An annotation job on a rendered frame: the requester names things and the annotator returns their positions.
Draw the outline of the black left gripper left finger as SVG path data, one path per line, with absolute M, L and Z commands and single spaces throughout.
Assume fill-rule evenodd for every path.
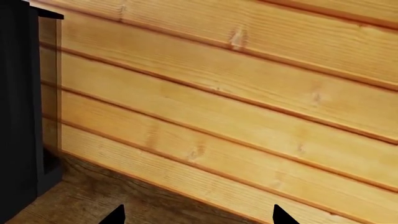
M 125 219 L 124 205 L 121 204 L 103 219 L 103 224 L 124 224 Z

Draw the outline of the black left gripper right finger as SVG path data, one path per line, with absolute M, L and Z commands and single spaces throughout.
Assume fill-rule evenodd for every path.
M 273 224 L 299 224 L 299 222 L 277 204 L 273 208 L 272 220 Z

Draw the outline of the black table frame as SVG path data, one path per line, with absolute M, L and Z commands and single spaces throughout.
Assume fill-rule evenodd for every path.
M 62 180 L 63 18 L 29 0 L 0 0 L 0 224 Z

